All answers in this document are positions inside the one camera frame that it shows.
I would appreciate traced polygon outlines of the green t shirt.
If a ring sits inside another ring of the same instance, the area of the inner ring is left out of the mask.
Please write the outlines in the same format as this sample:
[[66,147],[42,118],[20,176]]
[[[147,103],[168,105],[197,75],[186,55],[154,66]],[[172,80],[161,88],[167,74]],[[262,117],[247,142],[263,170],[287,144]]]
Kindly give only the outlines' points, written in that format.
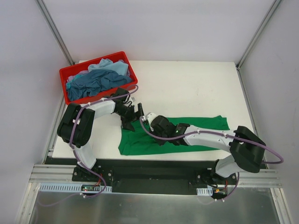
[[[174,125],[186,123],[199,128],[213,129],[214,131],[229,130],[227,118],[221,115],[213,118],[178,117],[168,118],[168,120]],[[159,145],[157,142],[158,139],[153,138],[144,131],[140,121],[132,122],[132,127],[135,129],[134,131],[121,130],[121,141],[118,146],[121,155],[153,155],[215,150],[214,147],[210,147],[210,143],[207,145],[204,144],[206,140],[202,141],[201,144],[189,144],[195,137],[204,137],[203,133],[185,136],[182,139],[167,141],[163,145]]]

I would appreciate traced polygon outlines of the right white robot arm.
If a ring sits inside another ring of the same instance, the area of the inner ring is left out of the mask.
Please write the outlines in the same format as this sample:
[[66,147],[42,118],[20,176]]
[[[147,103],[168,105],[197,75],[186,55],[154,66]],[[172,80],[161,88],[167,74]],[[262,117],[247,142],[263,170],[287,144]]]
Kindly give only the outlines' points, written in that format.
[[221,184],[239,171],[259,173],[265,143],[244,126],[236,130],[213,130],[195,125],[171,123],[166,117],[149,113],[145,116],[149,133],[159,145],[169,142],[175,146],[203,146],[229,153],[217,159],[206,174],[215,184]]

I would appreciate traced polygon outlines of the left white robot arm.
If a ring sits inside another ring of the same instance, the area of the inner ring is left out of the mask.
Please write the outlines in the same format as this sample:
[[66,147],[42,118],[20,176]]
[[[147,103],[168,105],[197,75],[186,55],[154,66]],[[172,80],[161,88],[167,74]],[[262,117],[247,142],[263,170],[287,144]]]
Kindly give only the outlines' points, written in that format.
[[133,122],[143,116],[144,111],[142,103],[135,104],[128,90],[118,88],[110,96],[85,105],[69,104],[57,128],[57,135],[69,145],[77,164],[84,168],[83,177],[90,182],[99,176],[98,169],[94,167],[96,157],[89,144],[93,122],[109,114],[117,114],[121,119],[121,128],[134,132]]

